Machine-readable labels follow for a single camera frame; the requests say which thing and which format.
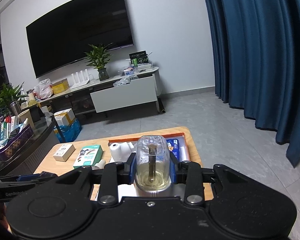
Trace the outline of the clear liquid refill bottle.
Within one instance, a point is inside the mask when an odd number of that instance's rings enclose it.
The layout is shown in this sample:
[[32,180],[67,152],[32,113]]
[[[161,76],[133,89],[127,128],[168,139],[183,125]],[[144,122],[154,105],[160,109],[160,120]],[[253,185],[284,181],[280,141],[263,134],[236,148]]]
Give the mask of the clear liquid refill bottle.
[[136,194],[157,197],[170,185],[170,152],[161,135],[144,135],[136,145]]

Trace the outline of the green bandage box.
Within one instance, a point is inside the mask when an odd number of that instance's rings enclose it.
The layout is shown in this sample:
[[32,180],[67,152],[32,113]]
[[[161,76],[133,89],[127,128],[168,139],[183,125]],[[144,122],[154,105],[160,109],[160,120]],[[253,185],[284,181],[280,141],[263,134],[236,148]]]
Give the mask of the green bandage box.
[[74,164],[73,168],[79,168],[81,166],[94,166],[98,163],[103,155],[103,150],[101,145],[91,145],[91,146],[84,146]]

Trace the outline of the white product box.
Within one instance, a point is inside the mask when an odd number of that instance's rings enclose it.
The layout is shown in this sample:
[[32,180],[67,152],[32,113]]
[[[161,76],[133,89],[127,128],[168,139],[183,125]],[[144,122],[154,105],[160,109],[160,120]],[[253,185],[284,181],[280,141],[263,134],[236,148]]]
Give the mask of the white product box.
[[62,144],[54,153],[53,158],[56,161],[66,162],[74,151],[75,147],[73,144]]

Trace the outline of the white plug-in device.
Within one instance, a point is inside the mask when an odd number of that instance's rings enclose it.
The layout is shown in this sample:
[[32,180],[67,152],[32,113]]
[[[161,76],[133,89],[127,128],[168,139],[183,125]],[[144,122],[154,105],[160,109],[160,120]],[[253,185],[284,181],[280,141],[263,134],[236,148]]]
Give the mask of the white plug-in device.
[[135,147],[131,142],[115,142],[109,148],[113,161],[126,162],[131,153],[135,152]]

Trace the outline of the blue card box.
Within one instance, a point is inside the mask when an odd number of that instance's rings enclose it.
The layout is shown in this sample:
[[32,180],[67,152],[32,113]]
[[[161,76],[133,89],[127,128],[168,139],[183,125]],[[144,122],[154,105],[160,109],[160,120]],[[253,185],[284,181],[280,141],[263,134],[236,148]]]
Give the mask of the blue card box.
[[178,139],[167,139],[168,149],[174,156],[179,160],[180,152],[179,152],[179,140]]

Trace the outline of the orange shallow tray box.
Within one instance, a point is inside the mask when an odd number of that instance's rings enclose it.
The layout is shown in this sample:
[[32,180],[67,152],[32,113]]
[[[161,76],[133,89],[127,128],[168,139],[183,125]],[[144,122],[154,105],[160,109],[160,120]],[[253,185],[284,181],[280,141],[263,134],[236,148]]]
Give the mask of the orange shallow tray box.
[[154,206],[155,198],[176,197],[187,202],[186,172],[191,162],[180,162],[161,135],[143,135],[135,150],[93,171],[93,183],[99,184],[98,204],[117,205],[125,197],[149,198],[149,206]]

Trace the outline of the black glass side table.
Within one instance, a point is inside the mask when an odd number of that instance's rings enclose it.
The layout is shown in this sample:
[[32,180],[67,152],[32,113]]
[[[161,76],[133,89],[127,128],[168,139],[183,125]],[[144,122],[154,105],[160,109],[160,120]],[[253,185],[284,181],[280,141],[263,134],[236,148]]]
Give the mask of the black glass side table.
[[0,161],[0,176],[32,174],[53,148],[59,143],[54,129],[59,128],[52,113],[47,112],[34,123],[33,135],[6,162]]

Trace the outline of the purple storage basket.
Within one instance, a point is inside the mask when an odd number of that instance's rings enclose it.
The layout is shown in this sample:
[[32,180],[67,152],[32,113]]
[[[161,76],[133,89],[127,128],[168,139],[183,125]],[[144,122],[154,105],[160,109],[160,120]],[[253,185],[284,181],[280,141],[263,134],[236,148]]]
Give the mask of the purple storage basket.
[[30,125],[27,125],[14,138],[9,139],[7,144],[0,149],[0,161],[7,161],[16,152],[24,146],[27,141],[33,136],[33,130]]

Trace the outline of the blue plastic bag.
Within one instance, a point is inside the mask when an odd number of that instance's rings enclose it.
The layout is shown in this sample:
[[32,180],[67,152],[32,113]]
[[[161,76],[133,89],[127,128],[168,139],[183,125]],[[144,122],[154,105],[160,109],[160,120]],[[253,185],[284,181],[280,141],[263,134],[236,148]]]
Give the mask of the blue plastic bag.
[[60,126],[59,129],[61,130],[61,133],[64,137],[62,139],[62,136],[58,132],[57,127],[54,127],[54,133],[57,136],[60,143],[64,142],[73,142],[79,135],[79,133],[82,130],[82,126],[78,119],[75,119],[74,122],[70,126]]

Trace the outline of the white wifi router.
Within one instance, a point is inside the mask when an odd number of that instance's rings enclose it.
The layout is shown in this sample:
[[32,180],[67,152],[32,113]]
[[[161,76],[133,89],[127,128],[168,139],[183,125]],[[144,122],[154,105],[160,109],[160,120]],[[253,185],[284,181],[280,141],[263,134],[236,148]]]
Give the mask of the white wifi router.
[[70,89],[74,89],[74,88],[77,88],[77,87],[87,85],[90,81],[87,69],[85,69],[85,74],[86,74],[87,77],[85,77],[82,70],[80,72],[72,73],[71,77],[73,79],[74,84],[70,87]]

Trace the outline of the black green display box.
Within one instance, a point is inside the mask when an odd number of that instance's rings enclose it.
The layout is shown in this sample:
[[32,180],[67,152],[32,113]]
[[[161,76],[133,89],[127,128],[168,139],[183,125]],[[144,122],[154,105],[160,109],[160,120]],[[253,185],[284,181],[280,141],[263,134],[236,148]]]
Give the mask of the black green display box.
[[137,67],[140,64],[148,64],[149,59],[145,50],[137,51],[135,53],[130,53],[129,58],[131,61],[131,65]]

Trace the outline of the yellow box on cabinet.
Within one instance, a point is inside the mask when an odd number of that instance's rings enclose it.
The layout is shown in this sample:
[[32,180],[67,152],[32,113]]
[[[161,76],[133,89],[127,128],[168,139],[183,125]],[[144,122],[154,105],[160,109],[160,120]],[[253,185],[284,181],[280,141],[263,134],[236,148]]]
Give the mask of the yellow box on cabinet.
[[56,95],[56,94],[59,94],[59,93],[62,93],[66,90],[69,89],[69,83],[68,83],[68,80],[67,79],[62,79],[60,81],[57,81],[55,83],[52,83],[51,84],[51,88],[53,90],[53,93]]

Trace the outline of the plastic bag on cabinet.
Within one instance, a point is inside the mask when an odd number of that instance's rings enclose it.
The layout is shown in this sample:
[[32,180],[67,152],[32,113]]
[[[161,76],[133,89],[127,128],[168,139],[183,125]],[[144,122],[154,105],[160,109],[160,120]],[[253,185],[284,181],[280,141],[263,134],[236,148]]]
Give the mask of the plastic bag on cabinet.
[[39,100],[47,99],[53,96],[52,83],[50,79],[42,80],[34,87],[33,93]]

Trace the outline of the blue curtain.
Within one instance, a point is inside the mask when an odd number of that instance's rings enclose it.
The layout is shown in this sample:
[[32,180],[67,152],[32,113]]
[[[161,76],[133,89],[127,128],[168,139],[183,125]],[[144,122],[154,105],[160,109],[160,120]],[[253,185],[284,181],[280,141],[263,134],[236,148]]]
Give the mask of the blue curtain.
[[205,0],[215,93],[300,163],[300,0]]

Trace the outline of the black wall television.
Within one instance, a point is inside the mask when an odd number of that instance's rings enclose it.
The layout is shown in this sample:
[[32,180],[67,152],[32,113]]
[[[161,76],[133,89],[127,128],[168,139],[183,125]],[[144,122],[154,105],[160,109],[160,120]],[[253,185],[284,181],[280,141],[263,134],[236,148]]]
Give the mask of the black wall television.
[[85,58],[92,46],[133,45],[125,0],[71,0],[26,27],[36,77]]

